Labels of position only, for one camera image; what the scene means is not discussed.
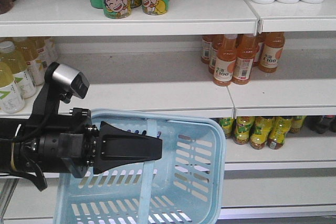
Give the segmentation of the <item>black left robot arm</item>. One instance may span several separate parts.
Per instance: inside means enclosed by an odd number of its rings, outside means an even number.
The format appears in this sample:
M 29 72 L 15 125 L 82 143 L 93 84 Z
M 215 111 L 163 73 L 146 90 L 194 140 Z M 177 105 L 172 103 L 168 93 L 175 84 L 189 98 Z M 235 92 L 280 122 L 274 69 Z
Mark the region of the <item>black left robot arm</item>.
M 82 178 L 162 157 L 156 136 L 118 129 L 105 121 L 95 126 L 88 109 L 71 115 L 50 113 L 29 119 L 1 119 L 1 172 L 33 178 L 44 173 L 68 173 Z

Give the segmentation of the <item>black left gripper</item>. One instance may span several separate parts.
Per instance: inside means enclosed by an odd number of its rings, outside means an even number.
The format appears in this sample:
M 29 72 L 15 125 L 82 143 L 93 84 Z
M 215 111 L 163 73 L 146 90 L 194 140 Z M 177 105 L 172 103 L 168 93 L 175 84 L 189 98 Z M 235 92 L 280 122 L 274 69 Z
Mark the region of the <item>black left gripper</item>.
M 38 165 L 43 172 L 86 174 L 95 148 L 98 129 L 89 109 L 73 108 L 71 115 L 54 114 L 48 119 L 38 144 Z M 156 161 L 162 158 L 163 143 L 157 137 L 135 134 L 107 122 L 100 124 L 93 173 L 112 168 Z

